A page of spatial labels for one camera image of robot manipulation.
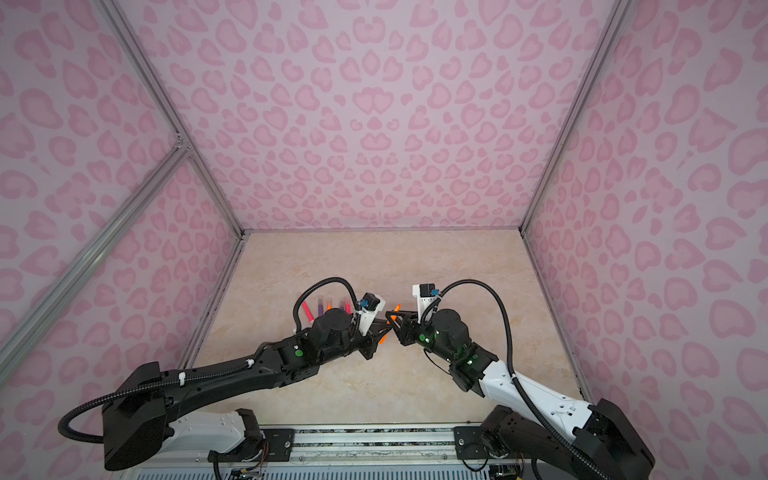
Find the diagonal aluminium frame bar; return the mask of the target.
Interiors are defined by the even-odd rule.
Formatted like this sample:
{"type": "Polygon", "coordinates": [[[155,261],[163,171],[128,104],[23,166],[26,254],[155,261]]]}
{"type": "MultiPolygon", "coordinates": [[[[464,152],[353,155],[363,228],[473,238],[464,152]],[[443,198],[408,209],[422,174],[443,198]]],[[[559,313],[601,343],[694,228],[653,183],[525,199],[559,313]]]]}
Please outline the diagonal aluminium frame bar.
{"type": "Polygon", "coordinates": [[[188,144],[177,144],[107,221],[97,235],[68,265],[12,331],[1,347],[1,384],[6,385],[30,353],[58,320],[61,312],[83,289],[122,241],[146,208],[188,158],[188,144]]]}

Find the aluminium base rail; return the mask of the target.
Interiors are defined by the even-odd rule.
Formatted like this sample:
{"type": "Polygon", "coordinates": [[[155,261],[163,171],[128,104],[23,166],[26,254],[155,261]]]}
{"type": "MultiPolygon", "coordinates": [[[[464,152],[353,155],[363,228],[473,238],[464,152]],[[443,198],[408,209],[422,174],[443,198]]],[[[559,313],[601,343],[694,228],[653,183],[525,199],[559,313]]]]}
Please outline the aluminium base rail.
{"type": "Polygon", "coordinates": [[[274,425],[265,462],[213,464],[204,451],[160,454],[124,479],[567,479],[527,454],[492,458],[478,471],[456,458],[452,429],[465,424],[274,425]]]}

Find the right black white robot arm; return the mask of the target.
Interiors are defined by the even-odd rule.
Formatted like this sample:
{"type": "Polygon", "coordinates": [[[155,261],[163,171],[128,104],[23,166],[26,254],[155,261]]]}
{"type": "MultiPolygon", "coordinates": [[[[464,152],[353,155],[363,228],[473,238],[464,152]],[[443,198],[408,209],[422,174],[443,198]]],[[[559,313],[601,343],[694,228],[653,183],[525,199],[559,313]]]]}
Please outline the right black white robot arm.
{"type": "Polygon", "coordinates": [[[571,398],[513,372],[471,339],[454,310],[440,310],[430,322],[414,311],[389,311],[386,317],[402,345],[417,345],[446,361],[462,391],[495,402],[481,425],[490,455],[521,454],[578,479],[649,478],[655,458],[615,403],[571,398]]]}

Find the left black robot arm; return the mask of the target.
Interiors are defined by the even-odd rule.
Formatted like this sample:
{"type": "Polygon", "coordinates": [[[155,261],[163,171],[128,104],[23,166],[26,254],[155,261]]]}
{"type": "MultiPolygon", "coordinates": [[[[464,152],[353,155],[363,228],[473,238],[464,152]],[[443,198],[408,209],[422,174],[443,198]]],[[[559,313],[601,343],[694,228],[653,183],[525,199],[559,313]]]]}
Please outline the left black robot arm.
{"type": "Polygon", "coordinates": [[[102,407],[105,469],[124,470],[150,459],[171,437],[171,422],[205,406],[306,380],[322,365],[355,352],[369,360],[391,329],[376,319],[363,335],[355,315],[331,309],[311,326],[264,342],[242,358],[186,370],[143,364],[102,407]]]}

